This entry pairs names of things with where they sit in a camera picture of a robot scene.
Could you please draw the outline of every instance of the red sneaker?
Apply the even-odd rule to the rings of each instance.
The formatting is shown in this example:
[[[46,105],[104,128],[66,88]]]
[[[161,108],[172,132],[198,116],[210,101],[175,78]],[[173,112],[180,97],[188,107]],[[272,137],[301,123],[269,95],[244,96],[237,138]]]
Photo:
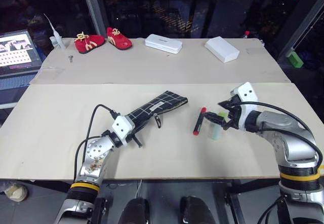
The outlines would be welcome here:
[[[133,44],[126,36],[121,34],[121,32],[116,28],[107,28],[108,41],[120,50],[126,50],[130,48]]]
[[[103,45],[105,38],[102,35],[85,35],[83,32],[76,35],[74,44],[79,53],[89,53],[91,50]]]

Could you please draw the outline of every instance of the red marker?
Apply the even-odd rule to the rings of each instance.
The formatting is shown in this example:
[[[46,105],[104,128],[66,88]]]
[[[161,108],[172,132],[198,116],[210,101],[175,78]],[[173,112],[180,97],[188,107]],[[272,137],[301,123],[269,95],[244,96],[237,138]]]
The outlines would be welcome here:
[[[194,127],[194,130],[193,130],[194,135],[199,135],[199,131],[200,131],[201,125],[203,124],[204,114],[206,111],[207,111],[206,107],[203,107],[201,109],[196,126]]]

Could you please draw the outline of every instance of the white eyeglass case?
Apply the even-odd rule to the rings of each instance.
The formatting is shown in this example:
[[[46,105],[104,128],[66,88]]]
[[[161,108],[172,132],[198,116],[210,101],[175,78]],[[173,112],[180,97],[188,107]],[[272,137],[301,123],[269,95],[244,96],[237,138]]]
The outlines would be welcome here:
[[[164,36],[151,34],[145,39],[145,45],[151,48],[160,49],[169,53],[177,54],[182,48],[182,42]]]
[[[234,60],[239,55],[239,50],[233,47],[226,40],[222,39],[220,36],[209,39],[206,42],[205,47],[223,63]]]

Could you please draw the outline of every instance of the laptop screen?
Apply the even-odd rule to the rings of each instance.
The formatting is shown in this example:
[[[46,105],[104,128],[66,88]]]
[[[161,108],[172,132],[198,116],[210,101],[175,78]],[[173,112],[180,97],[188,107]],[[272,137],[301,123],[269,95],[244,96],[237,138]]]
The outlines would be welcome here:
[[[27,30],[0,34],[0,77],[31,73],[41,65]]]

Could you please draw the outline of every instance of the shoe on floor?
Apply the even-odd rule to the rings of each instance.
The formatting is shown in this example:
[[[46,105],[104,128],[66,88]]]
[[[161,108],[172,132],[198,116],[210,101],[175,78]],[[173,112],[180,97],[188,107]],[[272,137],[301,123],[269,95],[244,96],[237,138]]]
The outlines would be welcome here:
[[[83,32],[76,35],[74,44],[79,53],[89,53],[91,50],[103,45],[105,38],[102,35],[85,35]]]
[[[116,28],[107,28],[108,41],[120,50],[126,50],[133,44],[126,36]]]
[[[5,190],[6,196],[15,201],[21,202],[28,196],[28,189],[21,184],[13,183]]]

